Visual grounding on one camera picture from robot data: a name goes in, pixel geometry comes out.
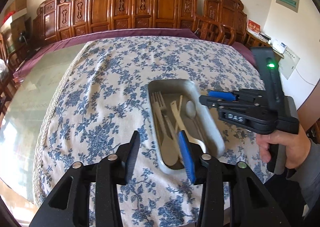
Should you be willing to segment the metal fork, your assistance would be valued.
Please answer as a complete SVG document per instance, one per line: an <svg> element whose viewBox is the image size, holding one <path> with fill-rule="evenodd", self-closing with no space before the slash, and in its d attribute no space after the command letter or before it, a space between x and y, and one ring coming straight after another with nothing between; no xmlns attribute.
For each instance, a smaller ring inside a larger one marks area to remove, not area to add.
<svg viewBox="0 0 320 227"><path fill-rule="evenodd" d="M152 97L152 103L157 103L155 104L155 110L156 110L156 115L159 121L159 125L163 134L163 140L161 144L161 148L174 148L178 149L177 147L177 141L174 140L174 134L171 134L171 138L167 134L167 128L165 126L165 118L164 116L167 115L167 106L165 104L164 98L161 94L160 91L158 92L153 92L151 94Z"/></svg>

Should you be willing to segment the large white rice spoon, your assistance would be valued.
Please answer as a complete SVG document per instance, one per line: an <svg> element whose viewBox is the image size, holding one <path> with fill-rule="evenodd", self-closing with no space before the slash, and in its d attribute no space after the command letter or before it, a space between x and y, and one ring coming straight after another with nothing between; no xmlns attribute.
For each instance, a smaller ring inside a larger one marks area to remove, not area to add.
<svg viewBox="0 0 320 227"><path fill-rule="evenodd" d="M155 114L157 116L159 126L161 128L161 132L163 134L163 140L161 144L161 155L163 162L168 166L173 166L178 161L178 153L176 148L174 147L173 140L168 136L167 130L165 128L163 116L161 113L161 109L159 103L155 101L152 105Z"/></svg>

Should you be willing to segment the metal smiley spoon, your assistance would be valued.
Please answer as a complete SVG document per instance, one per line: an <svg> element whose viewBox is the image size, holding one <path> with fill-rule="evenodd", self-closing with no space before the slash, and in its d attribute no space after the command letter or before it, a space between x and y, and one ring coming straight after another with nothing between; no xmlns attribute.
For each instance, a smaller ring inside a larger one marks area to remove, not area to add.
<svg viewBox="0 0 320 227"><path fill-rule="evenodd" d="M197 122L196 107L195 107L195 104L191 100L188 100L185 103L184 115L189 120L189 122L193 124L193 128L194 128L193 131L197 132L197 137L196 137L198 139L197 142L201 146L202 151L204 153L206 153L207 147L204 142L204 136L203 136L202 131L200 129L200 125Z"/></svg>

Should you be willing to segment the grey metal tray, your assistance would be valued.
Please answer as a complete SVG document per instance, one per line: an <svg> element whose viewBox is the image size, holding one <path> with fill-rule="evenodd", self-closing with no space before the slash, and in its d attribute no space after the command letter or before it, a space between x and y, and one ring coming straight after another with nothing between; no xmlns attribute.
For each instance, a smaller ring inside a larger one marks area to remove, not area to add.
<svg viewBox="0 0 320 227"><path fill-rule="evenodd" d="M180 130L204 153L222 157L224 141L209 109L200 104L200 91L195 83L187 79L154 80L148 84L148 94L162 172L178 174L184 170L178 151Z"/></svg>

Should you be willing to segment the white router box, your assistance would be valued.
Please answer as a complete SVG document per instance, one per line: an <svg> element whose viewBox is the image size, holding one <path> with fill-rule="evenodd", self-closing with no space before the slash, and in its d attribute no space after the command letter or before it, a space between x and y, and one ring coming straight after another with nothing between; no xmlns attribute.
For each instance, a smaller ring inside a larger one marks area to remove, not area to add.
<svg viewBox="0 0 320 227"><path fill-rule="evenodd" d="M272 45L272 48L280 53L280 54L284 54L285 50L286 50L286 45L280 41L278 41L277 39L274 39L271 41L271 45Z"/></svg>

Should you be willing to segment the red greeting card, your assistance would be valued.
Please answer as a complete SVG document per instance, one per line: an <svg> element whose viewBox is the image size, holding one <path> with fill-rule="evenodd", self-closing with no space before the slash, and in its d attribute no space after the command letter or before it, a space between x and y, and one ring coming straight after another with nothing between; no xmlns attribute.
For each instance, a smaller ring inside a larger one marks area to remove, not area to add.
<svg viewBox="0 0 320 227"><path fill-rule="evenodd" d="M247 30L248 31L251 31L252 33L255 33L255 34L259 34L260 29L261 29L261 26L258 23L254 22L251 19L247 20Z"/></svg>

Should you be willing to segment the blue floral tablecloth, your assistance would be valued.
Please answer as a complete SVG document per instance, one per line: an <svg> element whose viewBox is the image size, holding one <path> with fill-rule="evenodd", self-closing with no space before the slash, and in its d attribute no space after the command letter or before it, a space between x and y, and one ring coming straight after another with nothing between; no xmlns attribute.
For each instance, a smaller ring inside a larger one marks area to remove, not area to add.
<svg viewBox="0 0 320 227"><path fill-rule="evenodd" d="M63 75L40 129L33 170L36 205L73 163L97 163L138 131L132 180L118 187L123 224L197 221L202 188L192 185L184 172L171 176L160 169L147 93L148 83L159 79L189 79L202 94L264 88L258 71L227 45L176 37L85 44Z"/></svg>

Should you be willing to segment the long carved wooden sofa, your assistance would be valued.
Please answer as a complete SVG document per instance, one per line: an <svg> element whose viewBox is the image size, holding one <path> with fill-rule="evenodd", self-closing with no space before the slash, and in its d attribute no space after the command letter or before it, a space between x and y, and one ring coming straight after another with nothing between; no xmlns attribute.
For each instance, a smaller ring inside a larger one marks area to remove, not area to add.
<svg viewBox="0 0 320 227"><path fill-rule="evenodd" d="M45 0L37 8L29 50L77 36L121 29L190 29L223 42L225 26L197 14L197 0Z"/></svg>

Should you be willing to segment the stacked cardboard boxes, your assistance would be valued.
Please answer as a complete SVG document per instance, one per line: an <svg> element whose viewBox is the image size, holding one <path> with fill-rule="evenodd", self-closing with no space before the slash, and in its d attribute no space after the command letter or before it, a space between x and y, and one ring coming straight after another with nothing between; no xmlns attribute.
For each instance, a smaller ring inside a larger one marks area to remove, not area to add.
<svg viewBox="0 0 320 227"><path fill-rule="evenodd" d="M26 32L27 0L14 0L4 12L1 34L9 52L21 46L20 34Z"/></svg>

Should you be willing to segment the wall electrical panel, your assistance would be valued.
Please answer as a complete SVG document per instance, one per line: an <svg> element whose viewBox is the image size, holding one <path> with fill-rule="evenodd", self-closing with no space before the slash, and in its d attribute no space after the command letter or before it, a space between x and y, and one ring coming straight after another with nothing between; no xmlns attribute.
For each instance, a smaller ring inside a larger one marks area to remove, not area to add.
<svg viewBox="0 0 320 227"><path fill-rule="evenodd" d="M291 48L286 46L283 53L283 58L281 58L279 61L279 71L286 79L289 79L299 61L300 57L296 55Z"/></svg>

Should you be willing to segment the grey wall box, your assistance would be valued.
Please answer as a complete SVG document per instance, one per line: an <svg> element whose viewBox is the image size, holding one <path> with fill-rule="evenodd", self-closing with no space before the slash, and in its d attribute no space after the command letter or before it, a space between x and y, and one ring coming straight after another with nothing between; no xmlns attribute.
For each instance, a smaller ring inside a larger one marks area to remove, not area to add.
<svg viewBox="0 0 320 227"><path fill-rule="evenodd" d="M294 11L298 12L299 0L276 0L276 3Z"/></svg>

